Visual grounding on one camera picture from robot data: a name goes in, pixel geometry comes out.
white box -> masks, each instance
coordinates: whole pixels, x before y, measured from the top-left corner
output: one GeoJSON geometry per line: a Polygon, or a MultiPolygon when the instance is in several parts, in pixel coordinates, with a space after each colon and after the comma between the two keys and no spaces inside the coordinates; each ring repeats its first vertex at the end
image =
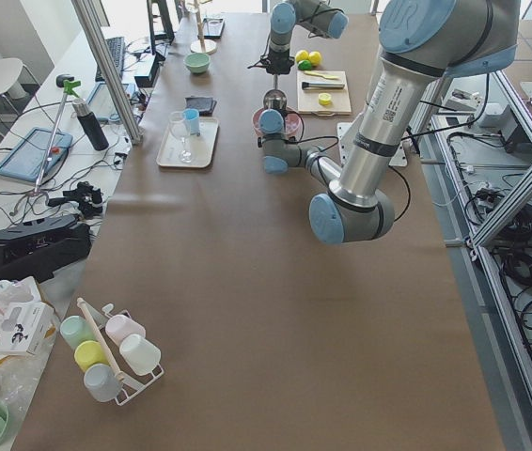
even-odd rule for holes
{"type": "Polygon", "coordinates": [[[0,325],[0,353],[34,355],[52,327],[54,310],[46,303],[11,303],[0,325]]]}

wooden cutting board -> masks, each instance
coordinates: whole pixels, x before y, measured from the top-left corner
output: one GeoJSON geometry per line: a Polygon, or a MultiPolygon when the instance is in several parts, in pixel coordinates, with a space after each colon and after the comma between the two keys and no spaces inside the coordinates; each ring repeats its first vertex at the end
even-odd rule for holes
{"type": "Polygon", "coordinates": [[[297,71],[297,108],[300,113],[312,113],[316,115],[350,115],[352,106],[350,105],[350,91],[348,81],[343,70],[316,70],[327,75],[336,75],[338,80],[326,80],[322,77],[306,75],[302,71],[297,71]],[[345,84],[343,89],[302,89],[302,82],[340,82],[345,84]],[[319,94],[328,92],[331,94],[331,104],[320,105],[319,94]]]}

wine glass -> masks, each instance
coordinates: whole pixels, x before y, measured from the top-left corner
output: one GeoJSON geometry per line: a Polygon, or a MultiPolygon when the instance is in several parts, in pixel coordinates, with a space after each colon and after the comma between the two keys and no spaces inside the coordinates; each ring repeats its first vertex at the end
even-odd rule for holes
{"type": "Polygon", "coordinates": [[[182,143],[179,160],[183,163],[190,163],[193,160],[193,154],[187,147],[187,138],[190,133],[182,111],[173,111],[170,113],[170,133],[174,139],[178,139],[182,143]]]}
{"type": "Polygon", "coordinates": [[[128,151],[131,149],[131,140],[128,137],[128,132],[126,132],[126,127],[124,126],[124,122],[120,118],[119,114],[112,114],[108,118],[108,122],[109,130],[111,130],[112,133],[118,137],[118,139],[123,139],[126,143],[125,151],[128,153],[128,151]]]}

blue cup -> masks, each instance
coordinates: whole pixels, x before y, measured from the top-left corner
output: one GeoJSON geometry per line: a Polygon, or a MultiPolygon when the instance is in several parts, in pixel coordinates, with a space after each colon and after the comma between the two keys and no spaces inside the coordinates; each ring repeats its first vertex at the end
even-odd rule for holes
{"type": "Polygon", "coordinates": [[[184,115],[184,121],[190,134],[199,136],[199,111],[195,108],[187,108],[182,112],[184,115]]]}

keyboard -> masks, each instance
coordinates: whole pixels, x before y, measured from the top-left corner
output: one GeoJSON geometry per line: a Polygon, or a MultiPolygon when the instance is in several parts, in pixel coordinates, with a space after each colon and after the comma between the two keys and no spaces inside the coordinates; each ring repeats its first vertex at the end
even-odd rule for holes
{"type": "MultiPolygon", "coordinates": [[[[122,72],[124,71],[124,55],[126,54],[126,46],[124,45],[124,37],[117,36],[115,38],[108,38],[105,40],[105,43],[107,44],[109,53],[111,54],[112,59],[114,60],[114,64],[116,65],[116,70],[119,73],[119,76],[121,78],[122,72]]],[[[99,69],[99,66],[97,66],[97,73],[95,74],[95,81],[102,82],[104,80],[105,79],[103,78],[103,75],[101,74],[101,69],[99,69]]]]}

